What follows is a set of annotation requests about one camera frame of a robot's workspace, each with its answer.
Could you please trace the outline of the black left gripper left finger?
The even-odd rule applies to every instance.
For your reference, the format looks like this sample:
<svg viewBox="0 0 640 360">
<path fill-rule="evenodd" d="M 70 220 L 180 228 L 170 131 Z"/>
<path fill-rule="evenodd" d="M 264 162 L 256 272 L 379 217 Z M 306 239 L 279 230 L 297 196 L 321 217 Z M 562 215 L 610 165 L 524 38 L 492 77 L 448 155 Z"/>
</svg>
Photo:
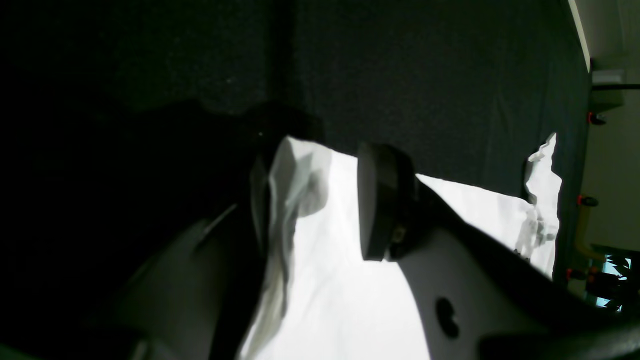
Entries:
<svg viewBox="0 0 640 360">
<path fill-rule="evenodd" d="M 265 158 L 259 153 L 249 171 L 249 203 L 261 258 L 266 257 L 269 248 L 270 196 L 269 171 Z"/>
</svg>

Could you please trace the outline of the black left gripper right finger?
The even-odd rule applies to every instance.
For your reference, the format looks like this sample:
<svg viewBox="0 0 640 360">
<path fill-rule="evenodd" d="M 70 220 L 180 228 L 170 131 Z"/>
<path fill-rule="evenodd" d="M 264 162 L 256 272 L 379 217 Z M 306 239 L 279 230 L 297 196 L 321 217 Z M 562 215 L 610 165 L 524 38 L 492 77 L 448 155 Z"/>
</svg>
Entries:
<svg viewBox="0 0 640 360">
<path fill-rule="evenodd" d="M 418 185 L 407 153 L 363 142 L 358 148 L 359 246 L 365 261 L 396 261 L 411 242 Z"/>
</svg>

